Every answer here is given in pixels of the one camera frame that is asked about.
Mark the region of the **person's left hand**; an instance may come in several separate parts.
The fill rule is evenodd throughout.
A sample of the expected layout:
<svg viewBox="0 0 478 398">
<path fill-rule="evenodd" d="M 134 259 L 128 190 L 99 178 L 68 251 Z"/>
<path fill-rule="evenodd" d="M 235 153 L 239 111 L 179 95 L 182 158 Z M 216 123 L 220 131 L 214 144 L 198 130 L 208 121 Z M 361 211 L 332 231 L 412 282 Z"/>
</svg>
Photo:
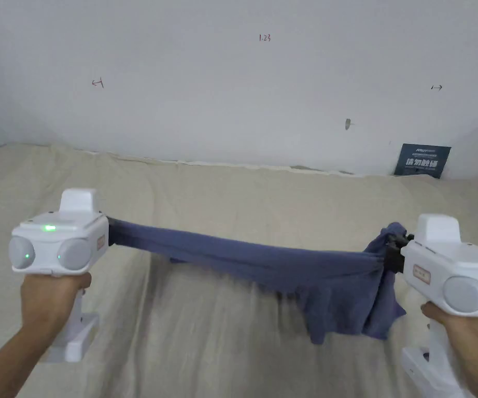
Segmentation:
<svg viewBox="0 0 478 398">
<path fill-rule="evenodd" d="M 21 285 L 21 332 L 43 354 L 62 331 L 77 293 L 91 284 L 91 274 L 50 277 L 25 275 Z"/>
</svg>

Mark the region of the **person's right hand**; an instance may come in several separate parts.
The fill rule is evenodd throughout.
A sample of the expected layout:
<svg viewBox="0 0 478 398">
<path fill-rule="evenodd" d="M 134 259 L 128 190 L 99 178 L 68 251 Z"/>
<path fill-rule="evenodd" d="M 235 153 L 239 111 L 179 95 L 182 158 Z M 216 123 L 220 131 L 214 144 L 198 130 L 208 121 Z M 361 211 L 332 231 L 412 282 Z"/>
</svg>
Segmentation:
<svg viewBox="0 0 478 398">
<path fill-rule="evenodd" d="M 468 390 L 478 397 L 478 318 L 448 314 L 432 302 L 421 305 L 422 313 L 445 327 L 462 378 Z"/>
</svg>

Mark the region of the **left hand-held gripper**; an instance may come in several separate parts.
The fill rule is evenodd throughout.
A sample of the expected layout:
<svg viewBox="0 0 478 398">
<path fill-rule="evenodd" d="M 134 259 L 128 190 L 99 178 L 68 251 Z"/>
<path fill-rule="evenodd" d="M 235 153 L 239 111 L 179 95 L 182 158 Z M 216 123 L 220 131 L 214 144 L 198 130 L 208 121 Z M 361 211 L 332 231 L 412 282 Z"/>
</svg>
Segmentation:
<svg viewBox="0 0 478 398">
<path fill-rule="evenodd" d="M 63 191 L 57 211 L 31 217 L 12 230 L 8 253 L 18 274 L 78 276 L 87 273 L 108 247 L 125 246 L 126 240 L 126 222 L 100 212 L 96 190 L 70 188 Z M 79 362 L 89 349 L 99 316 L 82 312 L 82 296 L 79 291 L 45 362 Z"/>
</svg>

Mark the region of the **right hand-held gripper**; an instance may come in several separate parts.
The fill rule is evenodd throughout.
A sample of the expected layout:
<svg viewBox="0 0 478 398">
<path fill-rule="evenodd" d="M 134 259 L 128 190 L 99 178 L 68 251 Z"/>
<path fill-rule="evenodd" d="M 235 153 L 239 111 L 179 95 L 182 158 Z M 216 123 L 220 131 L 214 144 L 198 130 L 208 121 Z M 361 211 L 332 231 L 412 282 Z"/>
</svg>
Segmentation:
<svg viewBox="0 0 478 398">
<path fill-rule="evenodd" d="M 458 220 L 422 214 L 415 234 L 389 234 L 385 269 L 448 314 L 478 318 L 478 246 L 460 237 Z M 445 328 L 432 320 L 428 345 L 402 350 L 403 369 L 424 397 L 471 397 Z"/>
</svg>

